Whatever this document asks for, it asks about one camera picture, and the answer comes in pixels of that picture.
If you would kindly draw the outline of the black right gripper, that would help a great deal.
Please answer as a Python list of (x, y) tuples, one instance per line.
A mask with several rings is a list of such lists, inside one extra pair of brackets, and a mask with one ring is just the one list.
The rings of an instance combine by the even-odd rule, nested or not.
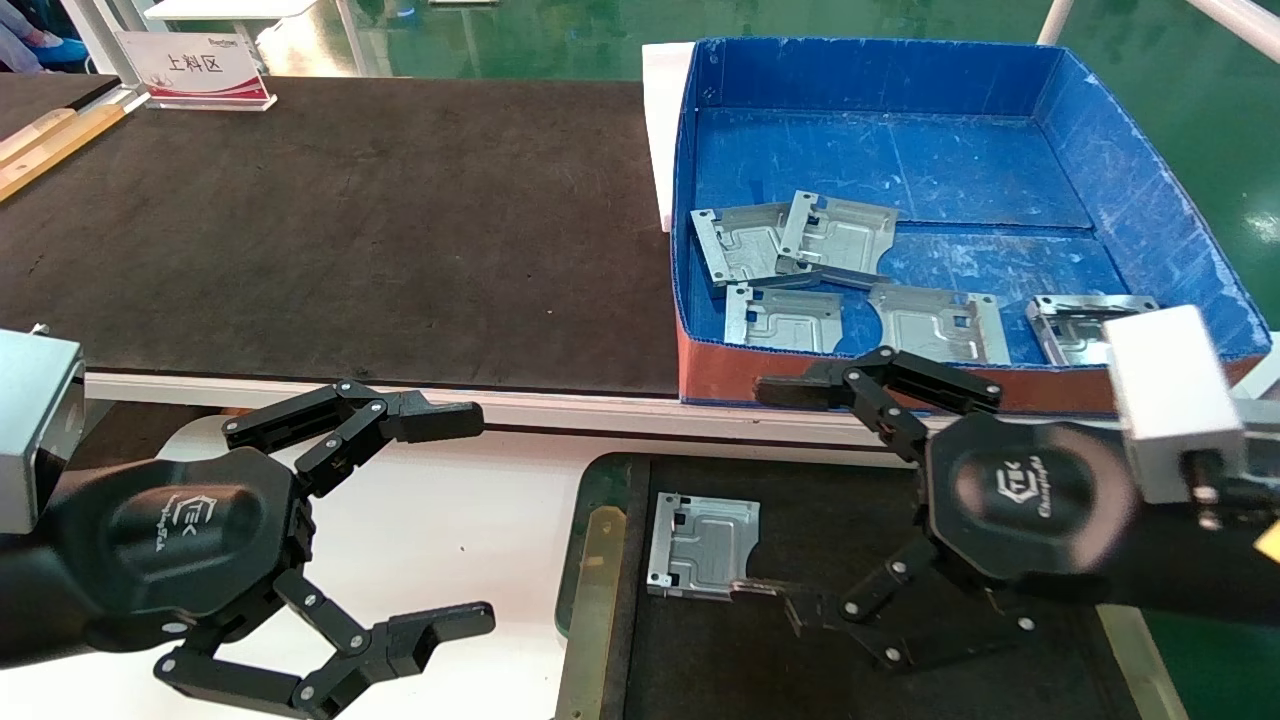
[[(1093, 574), (1134, 523), (1142, 489), (1116, 432), (973, 414), (928, 441), (931, 432), (897, 395), (957, 415), (995, 414), (1004, 389), (891, 347), (755, 383), (755, 400), (768, 407), (847, 410), (905, 462), (925, 455), (931, 534), (992, 580)], [(931, 596), (918, 618), (887, 623), (884, 610), (920, 591), (927, 577), (956, 580), (966, 598)], [(1001, 602), (975, 578), (932, 539), (913, 539), (847, 591), (744, 578), (730, 593), (777, 598), (797, 635), (846, 635), (877, 667), (914, 673), (998, 653), (1037, 632), (1033, 612)]]

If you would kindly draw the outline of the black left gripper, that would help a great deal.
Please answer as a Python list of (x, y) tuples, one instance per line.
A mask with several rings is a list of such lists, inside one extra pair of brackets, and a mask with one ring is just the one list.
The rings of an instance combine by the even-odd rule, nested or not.
[[(440, 644), (493, 632), (497, 618), (480, 601), (361, 626), (288, 570), (312, 557), (305, 493), (329, 495), (392, 442), (471, 438), (485, 427), (475, 402), (338, 380), (227, 421), (229, 454), (81, 473), (50, 506), (79, 635), (91, 650), (129, 653), (195, 628), (154, 669), (179, 694), (280, 717), (339, 717), (371, 687), (422, 674)], [(266, 455), (310, 439), (317, 443), (294, 474)], [(332, 647), (319, 669), (297, 676), (218, 659), (280, 609)]]

